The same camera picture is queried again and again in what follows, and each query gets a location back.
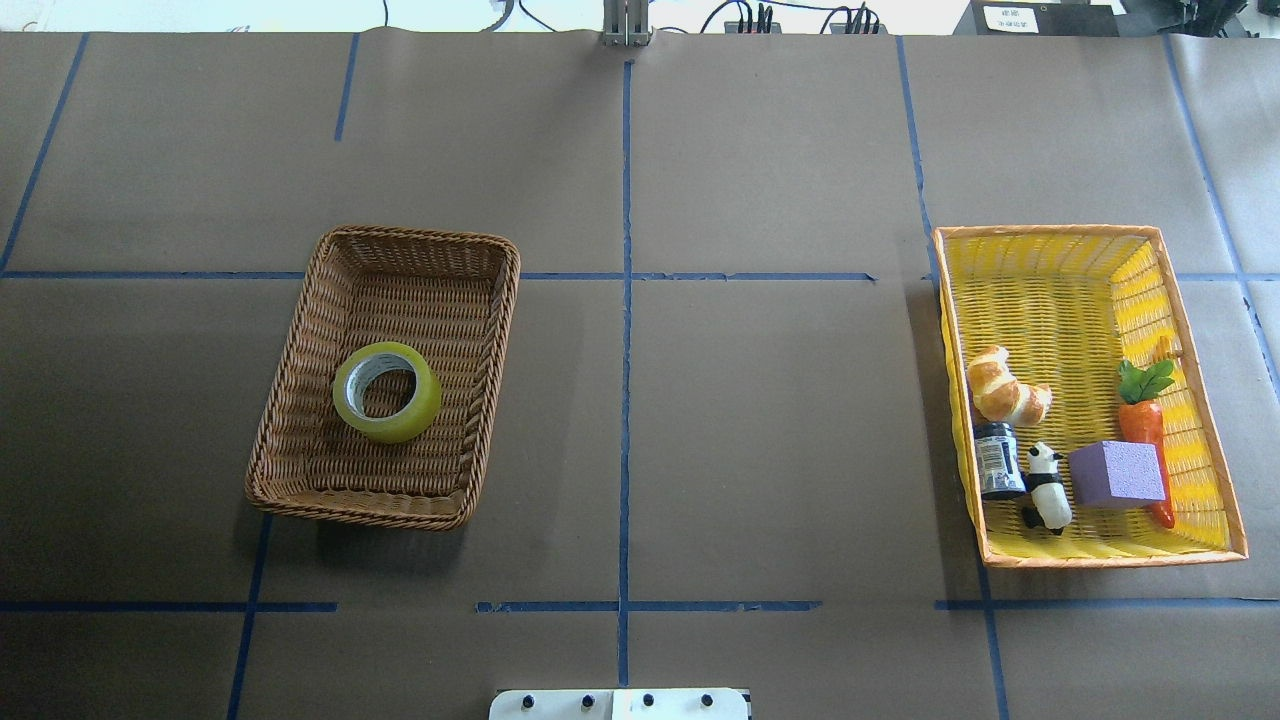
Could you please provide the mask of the yellow tape roll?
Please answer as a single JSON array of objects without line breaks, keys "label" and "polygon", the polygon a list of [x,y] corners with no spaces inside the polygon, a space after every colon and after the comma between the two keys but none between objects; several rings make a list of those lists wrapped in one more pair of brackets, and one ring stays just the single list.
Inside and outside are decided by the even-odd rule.
[{"label": "yellow tape roll", "polygon": [[[387,416],[371,416],[365,396],[372,382],[388,373],[411,375],[412,393],[403,406]],[[366,438],[398,445],[422,434],[443,405],[443,388],[426,359],[408,345],[383,341],[353,351],[337,369],[332,400],[338,416]]]}]

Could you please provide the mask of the brown wicker basket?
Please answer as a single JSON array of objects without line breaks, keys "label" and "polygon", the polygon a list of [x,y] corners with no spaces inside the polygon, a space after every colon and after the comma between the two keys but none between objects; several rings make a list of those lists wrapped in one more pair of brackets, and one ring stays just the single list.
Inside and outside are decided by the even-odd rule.
[{"label": "brown wicker basket", "polygon": [[[265,512],[370,527],[453,530],[479,503],[492,447],[518,250],[492,234],[339,225],[319,241],[244,479]],[[380,443],[335,405],[362,347],[419,352],[440,411],[413,438]]]}]

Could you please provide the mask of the yellow plastic basket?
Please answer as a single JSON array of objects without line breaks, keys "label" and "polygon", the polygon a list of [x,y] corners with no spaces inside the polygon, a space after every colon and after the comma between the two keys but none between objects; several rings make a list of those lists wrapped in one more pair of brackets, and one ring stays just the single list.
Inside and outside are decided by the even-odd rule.
[{"label": "yellow plastic basket", "polygon": [[[1157,568],[1249,555],[1239,503],[1204,388],[1178,279],[1157,228],[1143,225],[940,227],[941,332],[951,429],[982,562],[992,568]],[[1005,347],[1012,374],[1047,386],[1046,419],[1019,428],[1021,447],[1060,451],[1120,436],[1121,361],[1172,364],[1158,396],[1175,524],[1144,509],[1075,507],[1061,536],[1025,525],[1011,501],[984,500],[966,368]]]}]

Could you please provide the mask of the orange black connector block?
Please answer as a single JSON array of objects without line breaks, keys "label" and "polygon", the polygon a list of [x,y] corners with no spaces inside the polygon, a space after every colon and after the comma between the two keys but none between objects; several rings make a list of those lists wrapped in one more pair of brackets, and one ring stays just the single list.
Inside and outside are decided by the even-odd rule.
[{"label": "orange black connector block", "polygon": [[735,1],[730,6],[736,9],[735,19],[723,20],[726,35],[781,35],[781,23],[774,18],[774,6],[771,3]]}]

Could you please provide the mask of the toy croissant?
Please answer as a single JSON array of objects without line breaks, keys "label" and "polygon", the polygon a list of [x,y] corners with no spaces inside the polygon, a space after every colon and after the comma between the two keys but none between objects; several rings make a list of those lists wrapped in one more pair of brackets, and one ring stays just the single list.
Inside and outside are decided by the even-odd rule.
[{"label": "toy croissant", "polygon": [[966,382],[975,410],[988,421],[1036,427],[1050,413],[1053,392],[1048,386],[1019,380],[1009,366],[1004,346],[984,348],[969,361]]}]

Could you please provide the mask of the small dark can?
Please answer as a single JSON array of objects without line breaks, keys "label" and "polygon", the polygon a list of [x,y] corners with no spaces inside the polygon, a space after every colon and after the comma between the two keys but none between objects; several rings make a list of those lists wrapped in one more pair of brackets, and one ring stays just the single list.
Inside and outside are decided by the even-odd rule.
[{"label": "small dark can", "polygon": [[987,421],[974,428],[977,484],[984,501],[1019,498],[1027,493],[1018,461],[1018,437],[1006,421]]}]

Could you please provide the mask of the purple foam block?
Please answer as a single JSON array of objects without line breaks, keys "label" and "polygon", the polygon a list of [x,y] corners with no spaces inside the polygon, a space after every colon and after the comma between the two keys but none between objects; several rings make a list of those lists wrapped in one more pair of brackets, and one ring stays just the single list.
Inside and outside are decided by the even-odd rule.
[{"label": "purple foam block", "polygon": [[1068,455],[1074,498],[1083,507],[1139,509],[1169,498],[1156,446],[1100,441]]}]

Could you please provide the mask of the black box with label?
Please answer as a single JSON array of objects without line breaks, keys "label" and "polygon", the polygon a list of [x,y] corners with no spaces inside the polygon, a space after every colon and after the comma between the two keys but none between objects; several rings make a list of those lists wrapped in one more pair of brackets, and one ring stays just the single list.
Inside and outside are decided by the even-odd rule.
[{"label": "black box with label", "polygon": [[1085,1],[969,1],[952,35],[1117,37],[1110,5]]}]

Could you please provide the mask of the toy carrot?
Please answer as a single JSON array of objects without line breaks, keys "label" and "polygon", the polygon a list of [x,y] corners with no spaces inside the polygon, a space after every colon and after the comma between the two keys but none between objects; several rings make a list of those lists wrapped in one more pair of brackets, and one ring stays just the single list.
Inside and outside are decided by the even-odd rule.
[{"label": "toy carrot", "polygon": [[1152,445],[1162,482],[1164,500],[1147,506],[1153,520],[1165,529],[1176,527],[1172,503],[1172,483],[1165,455],[1164,407],[1160,395],[1174,387],[1172,377],[1176,364],[1172,355],[1166,354],[1148,366],[1138,366],[1129,359],[1117,365],[1117,425],[1124,441]]}]

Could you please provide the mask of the aluminium frame post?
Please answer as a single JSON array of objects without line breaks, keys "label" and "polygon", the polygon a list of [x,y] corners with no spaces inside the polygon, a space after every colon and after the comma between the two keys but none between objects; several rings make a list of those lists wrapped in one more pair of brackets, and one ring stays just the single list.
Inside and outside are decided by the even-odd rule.
[{"label": "aluminium frame post", "polygon": [[607,47],[645,47],[652,41],[650,1],[604,0],[602,3],[602,45]]}]

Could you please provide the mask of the white pillar mount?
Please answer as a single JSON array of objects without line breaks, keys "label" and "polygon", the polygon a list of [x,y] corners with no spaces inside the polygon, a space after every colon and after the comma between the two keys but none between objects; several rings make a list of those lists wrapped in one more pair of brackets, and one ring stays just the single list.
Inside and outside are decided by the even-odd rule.
[{"label": "white pillar mount", "polygon": [[512,689],[489,719],[751,719],[745,689],[730,687]]}]

